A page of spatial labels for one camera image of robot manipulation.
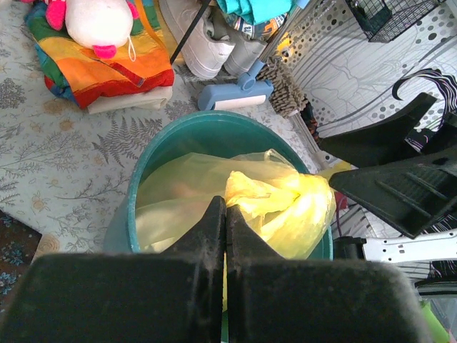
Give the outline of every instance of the stuffed toy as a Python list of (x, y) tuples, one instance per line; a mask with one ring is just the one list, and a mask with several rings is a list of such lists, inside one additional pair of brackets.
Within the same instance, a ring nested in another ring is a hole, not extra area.
[(49, 26), (58, 31), (65, 22), (69, 36), (79, 45), (93, 49), (100, 59), (112, 59), (116, 55), (117, 48), (130, 39), (134, 19), (139, 18), (136, 7), (126, 0), (44, 2), (48, 4), (46, 20)]

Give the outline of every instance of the floral rug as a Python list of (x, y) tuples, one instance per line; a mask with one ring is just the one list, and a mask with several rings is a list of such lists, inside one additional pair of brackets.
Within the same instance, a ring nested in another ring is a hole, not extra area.
[(0, 319), (40, 239), (41, 234), (0, 211)]

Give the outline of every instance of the plastic bag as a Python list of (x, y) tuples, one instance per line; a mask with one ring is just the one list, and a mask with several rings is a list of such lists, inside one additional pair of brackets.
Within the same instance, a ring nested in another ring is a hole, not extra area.
[(305, 259), (335, 212), (328, 182), (299, 174), (274, 150), (224, 159), (187, 154), (139, 187), (136, 230), (143, 251), (162, 252), (203, 216), (212, 198), (239, 205), (248, 225), (285, 258)]

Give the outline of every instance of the bucket rim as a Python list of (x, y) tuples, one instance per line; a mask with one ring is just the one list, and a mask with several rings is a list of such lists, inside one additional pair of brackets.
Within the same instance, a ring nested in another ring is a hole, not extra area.
[[(130, 199), (127, 201), (127, 231), (128, 231), (128, 239), (129, 239), (129, 246), (133, 253), (141, 252), (138, 237), (136, 235), (136, 195), (138, 192), (139, 183), (141, 177), (143, 175), (144, 169), (146, 168), (149, 159), (154, 154), (154, 152), (161, 146), (161, 144), (168, 139), (171, 134), (174, 134), (178, 129), (181, 130), (185, 126), (194, 125), (199, 123), (200, 121), (208, 121), (208, 119), (212, 121), (224, 121), (224, 119), (232, 119), (237, 118), (250, 124), (257, 126), (258, 128), (267, 131), (274, 139), (278, 139), (282, 141), (295, 155), (297, 161), (301, 163), (301, 168), (306, 172), (309, 173), (309, 170), (306, 168), (306, 165), (300, 158), (300, 156), (290, 147), (278, 134), (273, 132), (267, 126), (257, 122), (256, 120), (249, 118), (247, 116), (229, 112), (229, 111), (198, 111), (192, 114), (188, 114), (183, 116), (177, 120), (172, 121), (171, 123), (167, 124), (160, 132), (158, 132), (153, 139), (148, 143), (146, 148), (144, 149), (143, 153), (139, 157), (139, 160), (135, 164), (134, 172), (131, 176), (129, 182), (129, 189), (127, 191), (127, 198)], [(332, 260), (333, 249), (332, 249), (332, 237), (331, 231), (328, 230), (328, 238), (329, 238), (329, 259)]]

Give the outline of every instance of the black wire basket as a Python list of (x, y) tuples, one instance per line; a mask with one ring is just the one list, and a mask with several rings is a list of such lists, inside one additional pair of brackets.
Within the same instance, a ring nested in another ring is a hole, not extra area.
[(388, 43), (445, 0), (346, 0), (369, 41)]

